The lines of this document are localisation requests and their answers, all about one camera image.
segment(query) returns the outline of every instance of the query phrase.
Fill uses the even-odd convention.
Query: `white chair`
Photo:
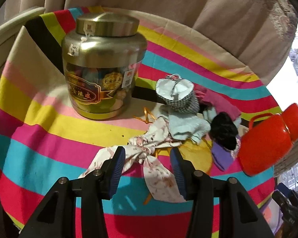
[[[43,14],[44,11],[45,8],[43,7],[31,8],[16,15],[0,26],[0,76],[14,40],[22,25],[33,17]]]

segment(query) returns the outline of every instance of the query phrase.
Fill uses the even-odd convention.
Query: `glass jar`
[[[82,116],[114,117],[131,102],[147,41],[139,20],[112,12],[77,18],[62,41],[64,75],[73,108]]]

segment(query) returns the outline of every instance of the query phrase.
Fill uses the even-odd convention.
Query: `pot handle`
[[[258,118],[265,117],[265,116],[272,116],[272,115],[274,115],[274,114],[273,114],[273,113],[262,113],[262,114],[253,116],[253,117],[250,119],[249,130],[251,130],[251,129],[253,128],[254,120],[256,120],[256,119],[258,119]]]

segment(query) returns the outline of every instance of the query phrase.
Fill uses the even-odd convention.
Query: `curtain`
[[[288,0],[7,0],[5,18],[32,6],[46,12],[77,6],[156,14],[196,29],[268,84],[284,64],[298,15]]]

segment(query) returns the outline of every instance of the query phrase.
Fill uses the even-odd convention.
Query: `screw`
[[[229,178],[228,180],[231,184],[236,184],[237,183],[237,179],[234,177]]]
[[[195,170],[193,172],[193,174],[196,176],[196,177],[201,177],[203,175],[203,172],[201,170]]]
[[[100,169],[96,169],[96,170],[93,171],[93,175],[95,175],[95,176],[100,176],[102,173],[103,172]]]
[[[58,180],[58,182],[59,182],[60,184],[64,184],[64,183],[67,182],[67,178],[66,178],[66,177],[61,177],[61,178]]]

